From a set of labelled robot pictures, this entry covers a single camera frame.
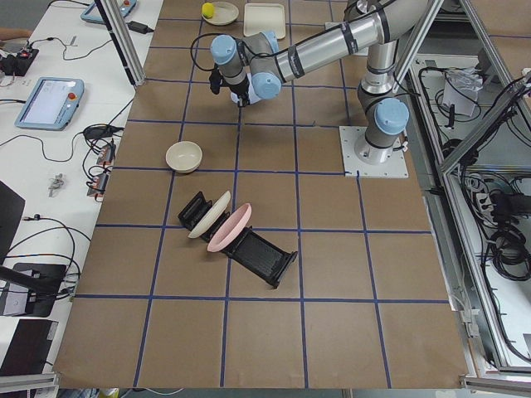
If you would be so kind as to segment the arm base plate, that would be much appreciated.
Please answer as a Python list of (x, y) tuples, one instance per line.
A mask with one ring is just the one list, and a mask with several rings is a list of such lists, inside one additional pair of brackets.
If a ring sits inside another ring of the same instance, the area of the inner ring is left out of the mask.
[[(326, 22), (324, 24), (324, 30), (327, 31), (327, 30), (331, 30), (333, 29), (334, 27), (336, 26), (339, 26), (340, 23), (339, 22)], [(356, 56), (366, 56), (368, 54), (368, 48), (363, 48), (363, 49), (358, 49), (356, 52), (355, 52), (355, 55)]]
[(408, 178), (404, 152), (394, 151), (399, 139), (390, 148), (375, 148), (365, 137), (366, 127), (340, 126), (339, 137), (346, 177)]

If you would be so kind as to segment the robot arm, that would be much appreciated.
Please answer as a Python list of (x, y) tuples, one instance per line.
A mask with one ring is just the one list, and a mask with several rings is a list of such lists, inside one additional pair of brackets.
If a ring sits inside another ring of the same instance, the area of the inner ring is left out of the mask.
[(210, 90), (218, 94), (227, 87), (237, 105), (246, 107), (251, 93), (273, 99), (284, 83), (367, 49), (358, 99), (368, 126), (354, 151), (363, 163), (383, 164), (409, 120), (409, 110), (395, 92), (437, 10), (429, 1), (350, 1), (342, 22), (284, 50), (273, 32), (243, 39), (221, 34), (210, 45)]

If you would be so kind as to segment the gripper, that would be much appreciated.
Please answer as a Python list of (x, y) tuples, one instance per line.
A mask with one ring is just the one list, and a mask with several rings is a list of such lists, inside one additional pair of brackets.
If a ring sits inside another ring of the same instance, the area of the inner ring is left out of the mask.
[(236, 104), (239, 108), (245, 108), (250, 104), (249, 88), (250, 81), (247, 74), (242, 71), (236, 77), (224, 77), (218, 69), (214, 69), (209, 76), (210, 91), (219, 95), (221, 87), (227, 87), (236, 95)]

